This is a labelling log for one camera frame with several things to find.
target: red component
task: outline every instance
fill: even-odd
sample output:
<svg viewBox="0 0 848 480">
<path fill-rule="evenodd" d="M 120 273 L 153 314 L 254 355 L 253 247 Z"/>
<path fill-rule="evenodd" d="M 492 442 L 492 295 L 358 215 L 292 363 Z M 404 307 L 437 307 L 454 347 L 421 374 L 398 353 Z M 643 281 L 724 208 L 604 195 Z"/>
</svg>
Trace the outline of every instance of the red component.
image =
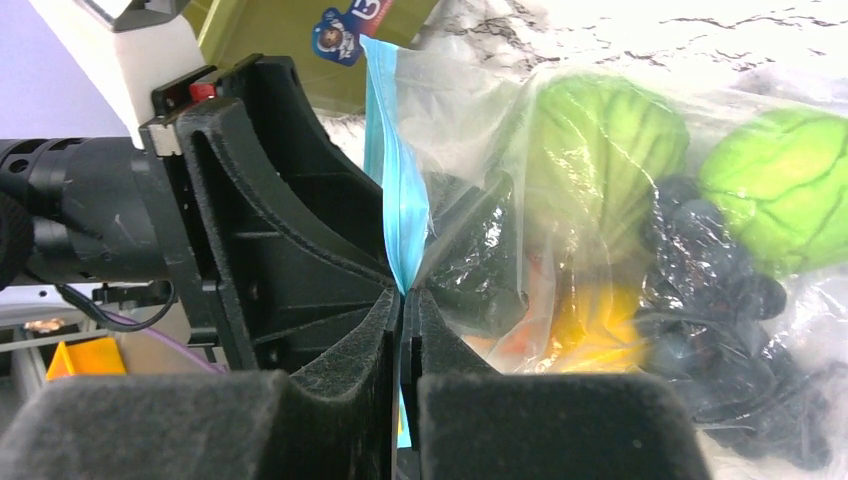
<svg viewBox="0 0 848 480">
<path fill-rule="evenodd" d="M 189 85 L 188 91 L 192 100 L 197 103 L 218 96 L 214 83 L 192 83 Z"/>
</svg>

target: bunch of grapes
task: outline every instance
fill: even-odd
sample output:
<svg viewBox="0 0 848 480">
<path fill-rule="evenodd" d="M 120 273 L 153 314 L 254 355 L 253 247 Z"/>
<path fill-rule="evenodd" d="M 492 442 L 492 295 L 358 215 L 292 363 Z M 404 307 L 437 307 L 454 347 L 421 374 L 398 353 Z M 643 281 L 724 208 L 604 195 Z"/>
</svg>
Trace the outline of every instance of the bunch of grapes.
<svg viewBox="0 0 848 480">
<path fill-rule="evenodd" d="M 653 195 L 643 237 L 657 261 L 636 318 L 650 341 L 642 368 L 669 381 L 722 446 L 823 468 L 831 459 L 820 423 L 827 401 L 760 324 L 783 312 L 786 291 L 754 270 L 692 181 L 666 178 Z"/>
</svg>

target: white marble surface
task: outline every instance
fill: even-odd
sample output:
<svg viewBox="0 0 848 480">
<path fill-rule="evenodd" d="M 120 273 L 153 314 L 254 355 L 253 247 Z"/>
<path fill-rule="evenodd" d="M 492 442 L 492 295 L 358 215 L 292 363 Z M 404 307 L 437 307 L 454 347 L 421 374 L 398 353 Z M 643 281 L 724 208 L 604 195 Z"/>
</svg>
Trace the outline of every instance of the white marble surface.
<svg viewBox="0 0 848 480">
<path fill-rule="evenodd" d="M 413 48 L 515 80 L 553 62 L 710 86 L 774 66 L 833 75 L 848 64 L 848 1 L 442 0 Z M 323 121 L 361 166 L 363 117 Z"/>
</svg>

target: black cable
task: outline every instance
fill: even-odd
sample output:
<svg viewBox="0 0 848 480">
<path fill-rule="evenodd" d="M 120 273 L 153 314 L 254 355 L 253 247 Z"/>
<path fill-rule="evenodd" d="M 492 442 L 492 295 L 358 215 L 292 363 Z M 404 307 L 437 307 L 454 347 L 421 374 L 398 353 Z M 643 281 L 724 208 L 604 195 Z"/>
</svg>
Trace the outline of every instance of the black cable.
<svg viewBox="0 0 848 480">
<path fill-rule="evenodd" d="M 50 282 L 39 278 L 37 275 L 33 274 L 30 271 L 26 271 L 25 273 L 27 276 L 29 276 L 36 282 L 45 285 L 50 284 Z M 88 298 L 82 292 L 80 292 L 74 287 L 71 287 L 70 285 L 53 286 L 56 288 L 56 291 L 59 292 L 59 295 L 62 297 L 62 300 L 76 307 L 79 311 L 81 311 L 87 317 L 92 319 L 94 323 L 96 323 L 99 327 L 105 328 L 106 330 L 111 330 L 113 332 L 133 333 L 140 332 L 155 325 L 157 322 L 159 322 L 159 320 L 162 320 L 165 315 L 168 314 L 168 311 L 171 310 L 171 307 L 173 307 L 174 304 L 177 303 L 177 290 L 174 288 L 174 284 L 170 282 L 168 283 L 171 285 L 171 293 L 168 295 L 168 300 L 165 302 L 165 305 L 163 305 L 162 308 L 149 319 L 133 325 L 116 321 L 115 319 L 110 317 L 107 312 L 103 311 L 103 309 L 101 309 L 96 303 L 94 303 L 94 300 Z"/>
</svg>

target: plastic bag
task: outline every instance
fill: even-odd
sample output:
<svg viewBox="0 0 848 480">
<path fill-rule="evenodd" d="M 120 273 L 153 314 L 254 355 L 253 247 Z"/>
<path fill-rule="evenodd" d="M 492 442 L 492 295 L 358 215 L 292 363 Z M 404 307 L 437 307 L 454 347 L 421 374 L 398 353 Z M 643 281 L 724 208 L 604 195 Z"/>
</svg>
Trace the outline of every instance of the plastic bag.
<svg viewBox="0 0 848 480">
<path fill-rule="evenodd" d="M 848 286 L 820 288 L 848 283 L 848 120 L 363 46 L 365 165 L 403 291 L 429 289 L 504 373 L 666 379 L 719 467 L 848 475 Z"/>
</svg>

